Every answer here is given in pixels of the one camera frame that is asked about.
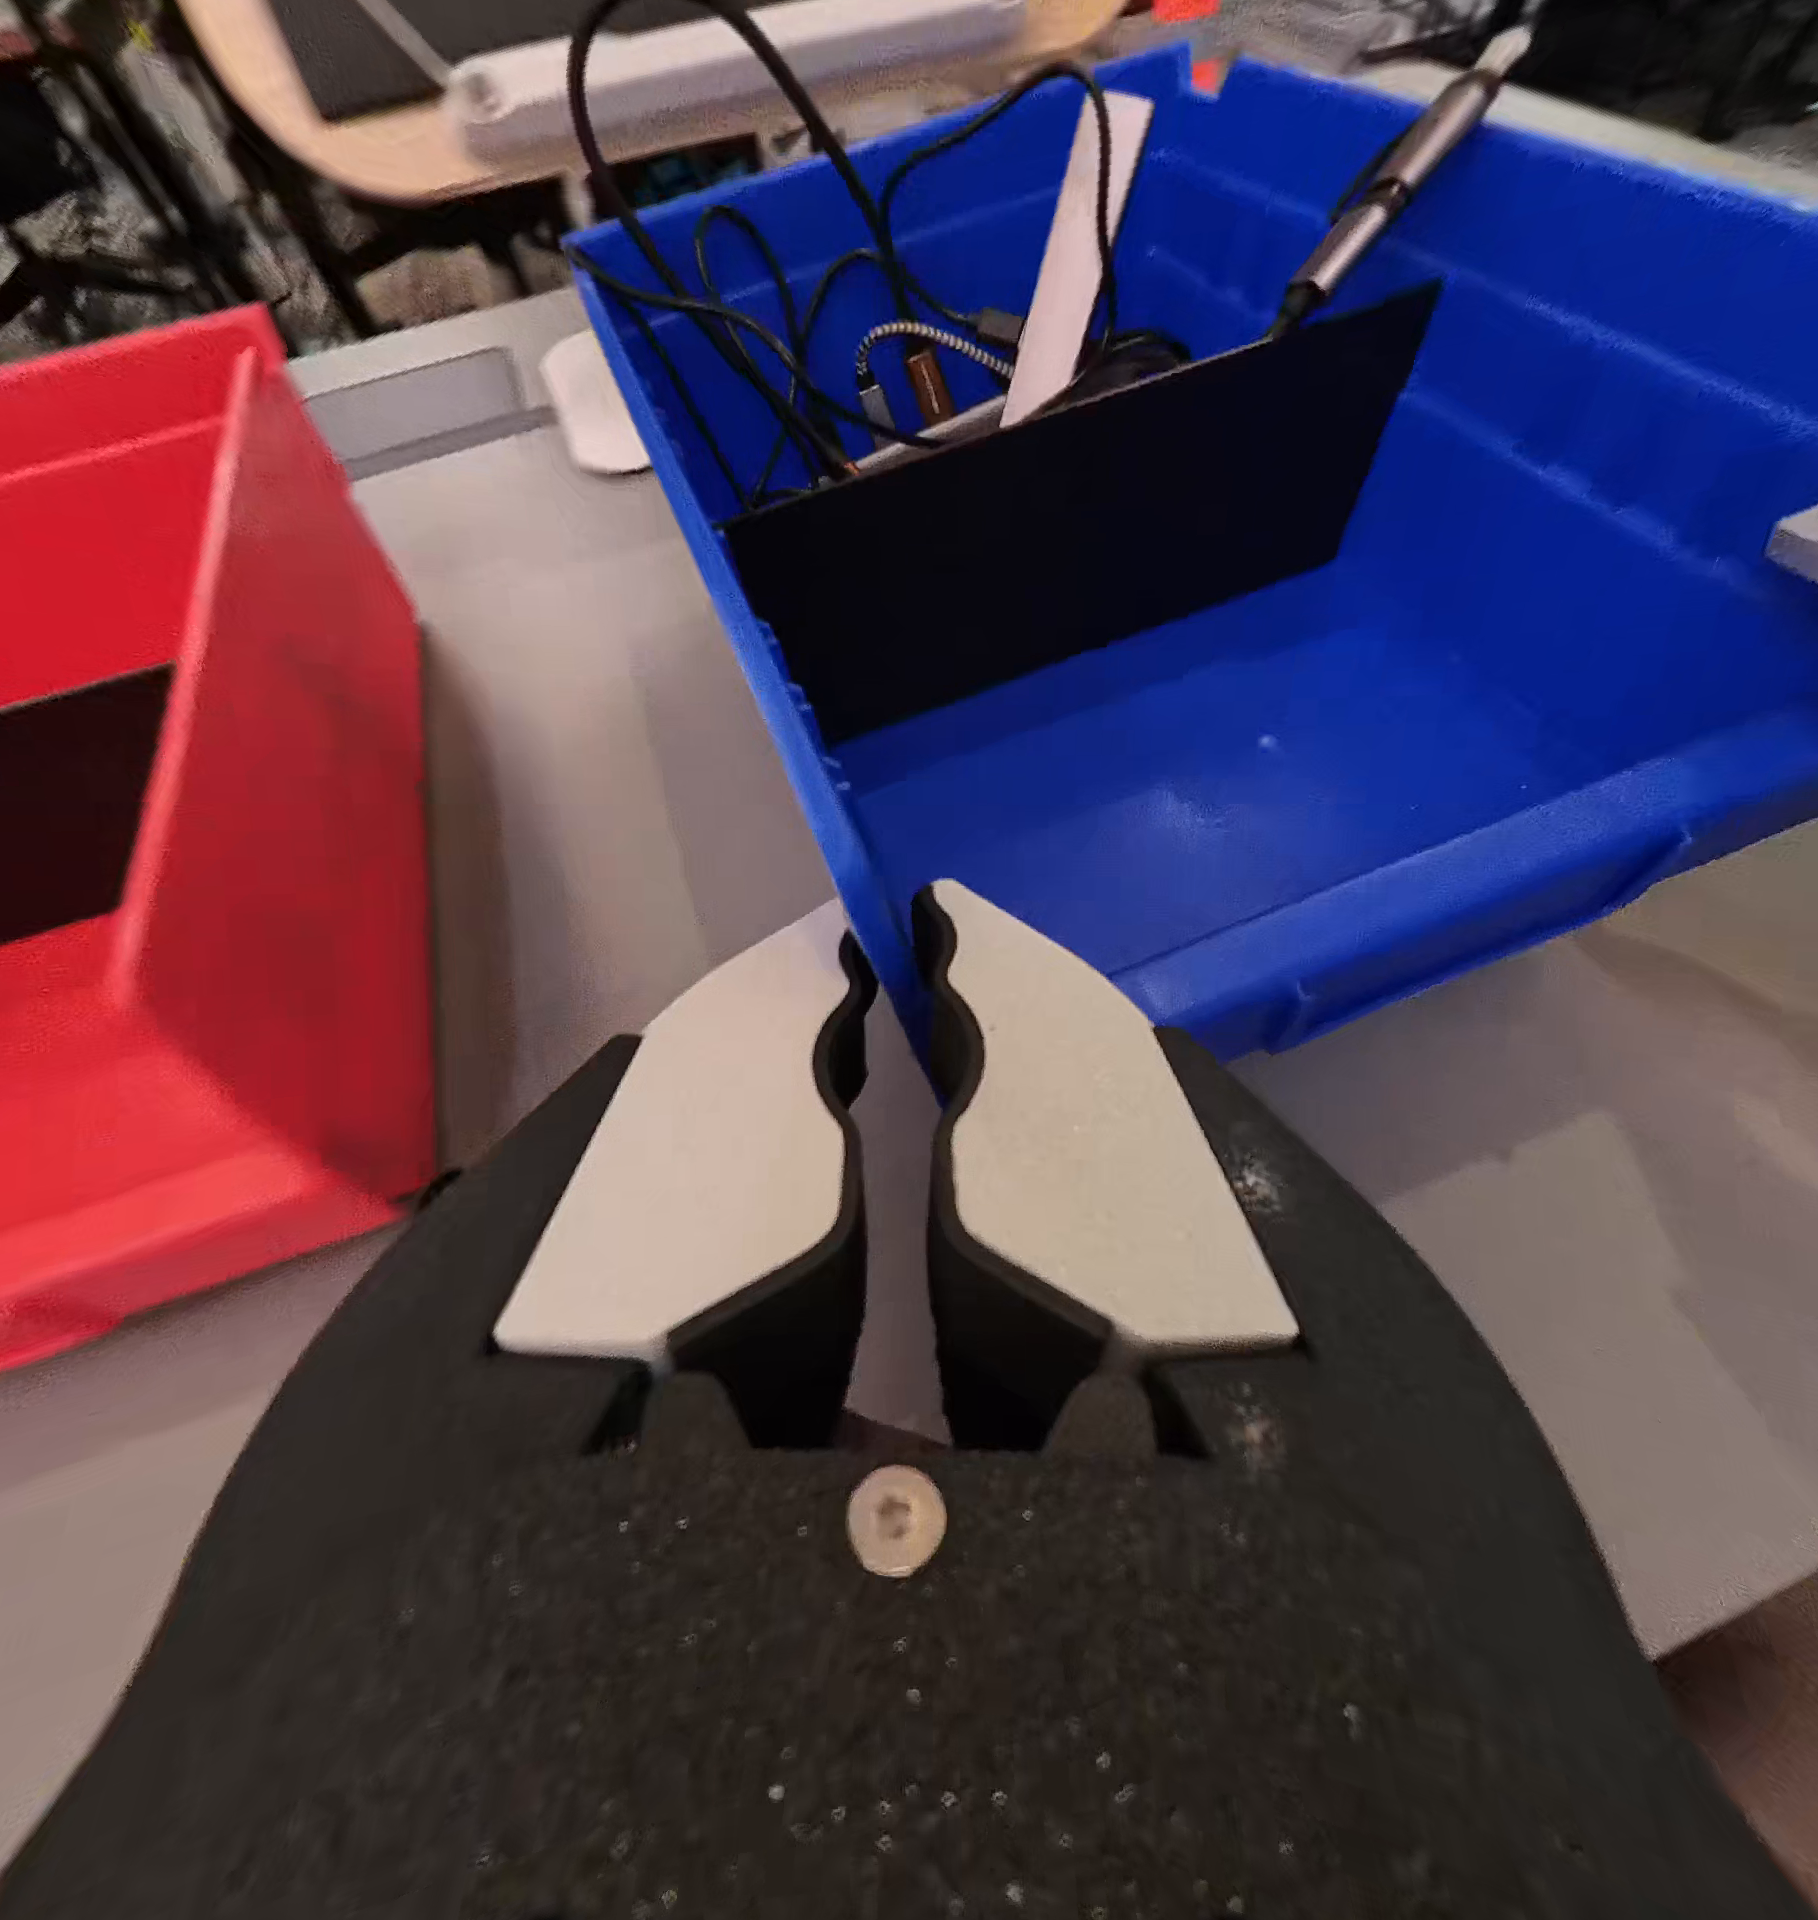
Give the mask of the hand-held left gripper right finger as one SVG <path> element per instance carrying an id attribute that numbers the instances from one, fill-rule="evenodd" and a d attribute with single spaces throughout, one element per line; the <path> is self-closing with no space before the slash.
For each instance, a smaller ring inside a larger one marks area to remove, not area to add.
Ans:
<path id="1" fill-rule="evenodd" d="M 1279 1353 L 1300 1328 L 1153 1020 L 958 879 L 913 904 L 948 1244 L 1104 1361 Z"/>

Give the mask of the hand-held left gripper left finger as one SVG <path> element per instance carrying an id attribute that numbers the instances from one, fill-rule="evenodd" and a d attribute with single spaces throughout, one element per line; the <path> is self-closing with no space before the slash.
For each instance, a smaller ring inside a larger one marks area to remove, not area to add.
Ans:
<path id="1" fill-rule="evenodd" d="M 858 1198 L 874 969 L 806 914 L 680 993 L 622 1067 L 492 1339 L 664 1368 L 823 1254 Z"/>

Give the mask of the blue plastic bin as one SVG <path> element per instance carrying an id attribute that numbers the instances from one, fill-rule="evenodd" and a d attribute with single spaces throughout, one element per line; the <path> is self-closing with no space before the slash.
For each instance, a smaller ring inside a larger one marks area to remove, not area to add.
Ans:
<path id="1" fill-rule="evenodd" d="M 1153 101 L 1121 318 L 1256 343 L 1407 102 L 1244 61 Z M 1326 315 L 1443 284 L 1337 556 L 827 748 L 723 539 L 775 427 L 678 315 L 585 305 L 848 920 L 922 1021 L 958 879 L 1218 1050 L 1289 1049 L 1818 816 L 1818 207 L 1483 125 Z"/>

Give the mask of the red plastic bin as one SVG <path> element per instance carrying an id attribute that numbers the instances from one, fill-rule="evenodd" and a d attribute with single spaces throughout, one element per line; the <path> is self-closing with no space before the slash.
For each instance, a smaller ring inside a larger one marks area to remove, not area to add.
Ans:
<path id="1" fill-rule="evenodd" d="M 0 948 L 0 1375 L 438 1171 L 421 627 L 258 308 L 0 368 L 0 708 L 163 662 L 122 899 Z"/>

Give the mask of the grey usb hub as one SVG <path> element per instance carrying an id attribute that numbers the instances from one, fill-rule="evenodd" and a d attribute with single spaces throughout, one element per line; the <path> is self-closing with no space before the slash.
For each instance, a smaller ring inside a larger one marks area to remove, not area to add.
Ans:
<path id="1" fill-rule="evenodd" d="M 1527 24 L 1493 35 L 1472 65 L 1446 83 L 1420 117 L 1377 156 L 1331 213 L 1323 239 L 1289 279 L 1264 343 L 1286 336 L 1327 305 L 1341 283 L 1401 218 L 1401 209 L 1485 120 L 1532 37 Z"/>

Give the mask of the braided cable silver plug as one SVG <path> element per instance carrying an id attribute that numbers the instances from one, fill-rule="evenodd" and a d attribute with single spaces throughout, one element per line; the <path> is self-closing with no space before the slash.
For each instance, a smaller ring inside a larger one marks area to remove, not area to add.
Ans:
<path id="1" fill-rule="evenodd" d="M 876 352 L 883 343 L 897 343 L 903 350 L 903 368 L 920 411 L 922 428 L 948 425 L 959 417 L 947 382 L 942 353 L 989 372 L 1001 392 L 1010 388 L 1015 372 L 1011 357 L 995 352 L 973 335 L 916 318 L 879 322 L 856 341 L 853 353 L 856 411 L 879 437 L 899 435 L 893 405 L 874 370 Z"/>

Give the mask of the black cable orange plugs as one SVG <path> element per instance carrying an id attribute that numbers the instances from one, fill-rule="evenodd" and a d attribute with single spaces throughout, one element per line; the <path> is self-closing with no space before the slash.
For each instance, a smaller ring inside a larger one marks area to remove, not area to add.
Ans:
<path id="1" fill-rule="evenodd" d="M 721 357 L 723 366 L 741 380 L 769 412 L 775 427 L 775 439 L 757 478 L 743 482 L 668 348 L 664 348 L 655 335 L 649 336 L 655 359 L 678 398 L 690 425 L 695 428 L 699 443 L 704 443 L 711 462 L 721 472 L 733 507 L 751 512 L 778 505 L 783 497 L 802 495 L 809 489 L 834 486 L 853 478 L 855 464 L 848 459 L 840 425 L 865 425 L 874 437 L 874 448 L 879 449 L 934 449 L 934 427 L 913 433 L 897 425 L 899 435 L 879 437 L 858 417 L 856 404 L 844 404 L 837 394 L 814 379 L 810 370 L 810 345 L 829 299 L 848 273 L 869 268 L 877 273 L 888 294 L 888 314 L 882 322 L 916 318 L 955 328 L 978 336 L 995 352 L 1015 359 L 1027 315 L 1022 318 L 1017 335 L 1003 341 L 993 332 L 989 311 L 967 314 L 950 308 L 922 284 L 897 245 L 897 198 L 911 182 L 911 175 L 989 134 L 1033 94 L 1051 86 L 1073 86 L 1086 94 L 1088 105 L 1099 106 L 1105 91 L 1093 82 L 1090 71 L 1075 61 L 1044 62 L 963 125 L 944 131 L 897 164 L 882 182 L 882 189 L 874 192 L 864 175 L 856 173 L 847 145 L 831 129 L 826 112 L 806 91 L 791 62 L 781 55 L 764 30 L 755 23 L 755 15 L 743 4 L 706 4 L 707 17 L 733 35 L 740 47 L 755 59 L 761 75 L 778 83 L 780 95 L 800 120 L 800 129 L 806 134 L 810 152 L 826 158 L 836 173 L 868 233 L 868 245 L 850 248 L 829 261 L 809 301 L 798 305 L 789 279 L 778 260 L 778 250 L 735 202 L 706 204 L 697 213 L 690 239 L 695 273 L 693 283 L 680 277 L 670 258 L 657 248 L 653 237 L 646 229 L 616 172 L 607 165 L 586 95 L 589 59 L 596 47 L 605 23 L 618 11 L 621 4 L 592 4 L 577 24 L 567 44 L 564 71 L 566 105 L 581 155 L 586 164 L 592 202 L 625 229 L 633 248 L 653 273 L 653 284 L 636 286 L 609 273 L 609 269 L 599 266 L 578 240 L 567 240 L 566 250 L 572 261 L 596 283 L 602 294 L 614 308 L 622 310 L 636 326 L 651 328 L 651 314 L 678 315 L 691 324 Z M 1045 405 L 1086 401 L 1099 392 L 1117 390 L 1131 365 L 1131 353 L 1149 345 L 1145 335 L 1130 335 L 1121 326 L 1115 240 L 1102 243 L 1102 254 L 1105 271 L 1104 291 L 1096 310 L 1099 328 L 1092 331 L 1090 324 L 1076 374 L 1066 392 Z"/>

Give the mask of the black bin divider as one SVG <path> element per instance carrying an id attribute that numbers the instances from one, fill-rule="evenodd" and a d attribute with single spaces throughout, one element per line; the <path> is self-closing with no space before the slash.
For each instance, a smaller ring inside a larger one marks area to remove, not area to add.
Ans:
<path id="1" fill-rule="evenodd" d="M 1441 291 L 1429 280 L 724 522 L 823 742 L 1331 562 Z"/>
<path id="2" fill-rule="evenodd" d="M 122 899 L 169 662 L 0 708 L 0 948 Z"/>

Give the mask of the white flat bar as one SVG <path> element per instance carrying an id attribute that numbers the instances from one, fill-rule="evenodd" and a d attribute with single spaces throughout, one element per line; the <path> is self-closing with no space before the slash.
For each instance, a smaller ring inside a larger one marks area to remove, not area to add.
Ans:
<path id="1" fill-rule="evenodd" d="M 1102 243 L 1117 239 L 1153 112 L 1149 99 L 1112 90 L 1099 106 L 1083 106 L 1000 427 L 1042 412 L 1079 370 L 1104 291 Z"/>

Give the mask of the grey desk flap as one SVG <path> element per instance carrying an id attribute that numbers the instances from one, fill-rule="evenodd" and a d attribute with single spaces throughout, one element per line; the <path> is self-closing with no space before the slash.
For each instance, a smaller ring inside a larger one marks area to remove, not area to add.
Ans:
<path id="1" fill-rule="evenodd" d="M 303 398 L 350 482 L 521 437 L 553 411 L 527 396 L 513 352 L 479 348 Z"/>

